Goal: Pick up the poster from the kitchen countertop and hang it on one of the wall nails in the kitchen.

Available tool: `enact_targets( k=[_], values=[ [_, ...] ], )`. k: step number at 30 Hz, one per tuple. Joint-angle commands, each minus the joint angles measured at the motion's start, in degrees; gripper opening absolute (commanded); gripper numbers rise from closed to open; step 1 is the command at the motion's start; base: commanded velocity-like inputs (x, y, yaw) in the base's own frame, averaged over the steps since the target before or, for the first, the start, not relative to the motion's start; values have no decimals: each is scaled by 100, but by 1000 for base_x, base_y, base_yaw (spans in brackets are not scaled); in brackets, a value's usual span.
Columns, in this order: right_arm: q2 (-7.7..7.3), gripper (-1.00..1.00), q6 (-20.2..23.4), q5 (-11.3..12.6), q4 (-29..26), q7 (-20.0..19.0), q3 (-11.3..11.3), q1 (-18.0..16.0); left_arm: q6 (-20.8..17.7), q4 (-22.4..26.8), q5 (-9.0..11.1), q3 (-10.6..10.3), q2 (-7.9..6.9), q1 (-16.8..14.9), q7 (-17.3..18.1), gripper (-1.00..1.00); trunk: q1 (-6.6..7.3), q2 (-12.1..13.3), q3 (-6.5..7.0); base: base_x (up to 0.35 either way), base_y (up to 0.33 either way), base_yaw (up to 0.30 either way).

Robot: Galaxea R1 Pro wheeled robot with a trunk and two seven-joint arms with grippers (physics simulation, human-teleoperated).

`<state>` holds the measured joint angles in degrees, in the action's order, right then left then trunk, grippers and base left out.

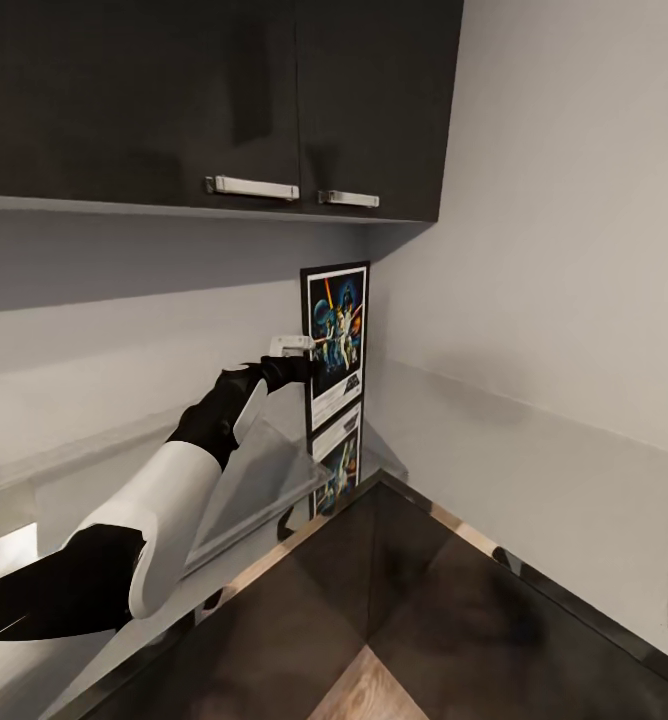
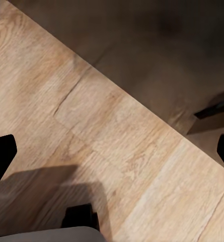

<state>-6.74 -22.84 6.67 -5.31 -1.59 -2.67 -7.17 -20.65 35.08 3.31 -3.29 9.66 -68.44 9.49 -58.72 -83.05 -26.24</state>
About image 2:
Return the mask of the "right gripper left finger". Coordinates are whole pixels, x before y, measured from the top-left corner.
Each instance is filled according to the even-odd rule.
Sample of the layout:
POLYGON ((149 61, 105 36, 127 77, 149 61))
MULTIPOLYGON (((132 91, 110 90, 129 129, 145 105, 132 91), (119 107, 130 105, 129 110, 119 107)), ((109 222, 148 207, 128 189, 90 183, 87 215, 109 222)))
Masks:
POLYGON ((0 137, 0 180, 17 154, 17 145, 13 134, 0 137))

